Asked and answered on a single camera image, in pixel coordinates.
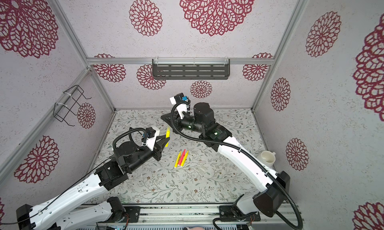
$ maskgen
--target white mug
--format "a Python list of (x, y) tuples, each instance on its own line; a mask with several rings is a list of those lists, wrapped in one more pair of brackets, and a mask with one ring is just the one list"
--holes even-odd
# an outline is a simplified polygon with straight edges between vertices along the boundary
[(272, 167), (276, 161), (275, 152), (263, 151), (256, 158), (267, 167)]

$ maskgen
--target wire basket holder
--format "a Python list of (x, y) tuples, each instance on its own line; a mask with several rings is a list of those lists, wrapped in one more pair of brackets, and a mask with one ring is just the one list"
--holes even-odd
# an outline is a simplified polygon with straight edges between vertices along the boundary
[[(73, 89), (73, 88), (75, 88), (75, 90), (73, 91), (73, 93), (68, 93), (68, 91), (70, 91), (71, 89)], [(75, 91), (79, 91), (79, 93), (80, 93), (80, 95), (79, 95), (79, 97), (78, 98), (74, 98), (72, 95), (75, 93)], [(74, 112), (72, 112), (72, 108), (73, 108), (73, 106), (75, 105), (75, 104), (78, 104), (79, 105), (79, 107), (81, 106), (80, 104), (79, 104), (79, 102), (78, 102), (78, 100), (79, 100), (79, 98), (81, 97), (81, 96), (83, 96), (85, 99), (91, 99), (91, 98), (86, 98), (85, 96), (84, 96), (84, 90), (79, 86), (79, 85), (74, 85), (74, 86), (72, 86), (72, 87), (70, 87), (69, 89), (67, 89), (67, 90), (65, 90), (63, 93), (66, 93), (66, 94), (68, 94), (73, 100), (74, 100), (74, 103), (72, 104), (72, 106), (70, 107), (70, 108), (68, 108), (68, 105), (66, 105), (65, 103), (69, 100), (69, 98), (64, 102), (64, 103), (55, 103), (55, 105), (53, 106), (53, 117), (54, 118), (56, 118), (57, 120), (59, 120), (60, 122), (65, 122), (66, 124), (68, 124), (69, 126), (72, 126), (72, 127), (74, 127), (74, 125), (70, 125), (66, 120), (65, 120), (65, 118), (67, 117), (67, 115), (68, 115), (68, 113), (72, 113), (73, 115), (75, 115), (75, 116), (77, 116), (77, 114), (75, 114)], [(61, 117), (60, 115), (59, 115), (59, 112), (60, 112), (60, 109), (56, 112), (56, 106), (57, 105), (62, 105), (62, 106), (64, 106), (66, 109), (68, 109), (68, 112), (65, 114), (65, 116), (64, 117)]]
[(156, 80), (228, 79), (230, 60), (192, 58), (181, 60), (152, 59), (152, 75)]

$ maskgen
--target wall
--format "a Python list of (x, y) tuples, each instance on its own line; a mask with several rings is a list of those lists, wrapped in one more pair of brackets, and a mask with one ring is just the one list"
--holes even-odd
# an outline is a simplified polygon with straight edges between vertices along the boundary
[[(90, 76), (80, 84), (84, 96), (79, 98), (73, 112), (64, 121), (53, 119), (49, 127), (36, 140), (26, 159), (21, 162), (0, 190), (3, 204), (2, 222), (14, 222), (16, 209), (24, 204), (36, 205), (53, 198), (67, 189), (88, 170), (97, 143), (107, 125), (111, 112), (99, 94)], [(67, 102), (70, 107), (73, 100)], [(68, 112), (63, 108), (59, 115)]]
[[(297, 2), (59, 1), (89, 57), (264, 58), (276, 52)], [(193, 96), (191, 88), (195, 98), (214, 107), (248, 108), (267, 71), (266, 66), (231, 65), (228, 80), (195, 83), (154, 80), (149, 65), (95, 69), (117, 108), (169, 108), (169, 97), (180, 92)]]
[[(3, 164), (63, 91), (71, 87), (84, 66), (45, 0), (0, 0), (0, 4)], [(88, 102), (92, 108), (75, 106), (79, 119), (71, 114), (66, 117), (74, 127), (53, 119), (35, 140), (36, 146), (0, 189), (0, 222), (14, 222), (19, 206), (35, 205), (60, 194), (91, 164), (111, 112), (90, 76), (80, 85), (86, 97), (92, 97), (80, 98), (80, 104)]]
[(257, 108), (305, 229), (384, 227), (382, 3), (310, 0)]
[[(35, 16), (28, 13), (34, 8), (23, 1), (35, 1), (42, 9), (36, 16), (47, 18), (43, 23), (46, 28), (34, 27)], [(45, 0), (0, 2), (5, 6), (2, 13), (9, 18), (0, 28), (0, 164), (3, 164), (84, 67), (51, 9), (46, 8)], [(21, 26), (26, 30), (19, 31)]]
[[(126, 77), (121, 82), (101, 79), (112, 102), (119, 108), (170, 109), (170, 97), (184, 93), (192, 105), (207, 102), (211, 107), (249, 108), (262, 85), (262, 80), (250, 81), (242, 76), (242, 65), (231, 65), (227, 80), (155, 80), (151, 65), (123, 65)], [(95, 67), (99, 72), (102, 65)], [(116, 65), (103, 68), (116, 69)]]

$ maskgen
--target aluminum rail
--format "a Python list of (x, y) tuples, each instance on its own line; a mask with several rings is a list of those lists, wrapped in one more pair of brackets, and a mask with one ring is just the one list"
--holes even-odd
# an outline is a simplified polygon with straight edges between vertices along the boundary
[[(91, 72), (88, 69), (83, 69), (79, 76), (73, 81), (70, 86), (79, 85), (85, 77), (87, 77)], [(73, 94), (76, 88), (71, 88), (69, 90), (70, 94)], [(65, 103), (70, 98), (70, 95), (63, 93), (60, 98), (56, 100), (55, 103)], [(20, 142), (12, 154), (5, 160), (5, 162), (0, 165), (0, 187), (6, 182), (6, 180), (13, 176), (13, 172), (20, 164), (20, 162), (26, 157), (26, 155), (31, 151), (33, 146), (36, 144), (36, 141), (41, 137), (41, 133), (49, 126), (49, 124), (55, 120), (53, 117), (53, 109), (55, 103), (48, 109), (45, 115), (40, 119), (39, 122), (33, 127), (33, 129), (26, 135), (26, 137)], [(58, 113), (62, 105), (56, 107), (56, 112)]]
[[(232, 205), (232, 203), (216, 203), (216, 204), (123, 204), (124, 207), (140, 206), (140, 215), (137, 223), (129, 223), (132, 225), (211, 225), (214, 218), (219, 217), (219, 206)], [(90, 207), (94, 205), (81, 205), (79, 208)], [(290, 204), (283, 203), (279, 208), (282, 213), (292, 223), (297, 224), (295, 212)], [(272, 218), (265, 216), (260, 212), (261, 221), (254, 222), (256, 224), (268, 223), (282, 223), (285, 222), (278, 216), (274, 215)], [(247, 222), (220, 222), (217, 224), (247, 224)], [(87, 227), (95, 226), (96, 224), (89, 224)], [(122, 229), (125, 223), (98, 223), (99, 226), (114, 225)]]
[(93, 64), (152, 64), (154, 59), (155, 64), (160, 65), (178, 65), (178, 64), (228, 64), (228, 59), (231, 64), (267, 64), (272, 65), (274, 59), (263, 58), (87, 58), (90, 65)]
[(267, 71), (262, 86), (257, 93), (257, 96), (252, 104), (252, 109), (254, 111), (257, 111), (257, 108), (261, 104), (262, 97), (266, 93), (266, 90), (268, 87), (272, 84), (273, 76), (275, 75), (275, 71), (279, 66), (279, 63), (281, 62), (284, 52), (288, 48), (288, 44), (292, 39), (293, 33), (295, 32), (297, 26), (299, 25), (300, 19), (304, 13), (305, 7), (307, 6), (309, 0), (298, 0), (295, 6), (295, 9), (293, 10), (293, 13), (291, 15), (291, 18), (288, 22), (288, 25), (285, 29), (285, 32), (283, 34), (283, 37), (281, 38), (279, 47), (277, 48), (276, 54), (275, 54), (275, 62), (272, 64), (272, 66)]

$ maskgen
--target yellow marker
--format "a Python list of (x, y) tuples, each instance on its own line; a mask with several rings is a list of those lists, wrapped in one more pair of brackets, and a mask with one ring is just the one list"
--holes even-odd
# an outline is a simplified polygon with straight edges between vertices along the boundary
[(184, 166), (184, 163), (185, 163), (185, 161), (187, 160), (188, 153), (189, 153), (189, 150), (187, 151), (187, 153), (185, 154), (185, 157), (184, 157), (183, 161), (181, 162), (181, 166), (182, 166), (182, 167)]
[(170, 127), (167, 127), (166, 137), (169, 137), (169, 134), (170, 134)]
[(177, 168), (177, 164), (179, 163), (180, 156), (181, 156), (181, 151), (179, 152), (179, 155), (177, 156), (176, 163), (175, 163), (175, 168)]

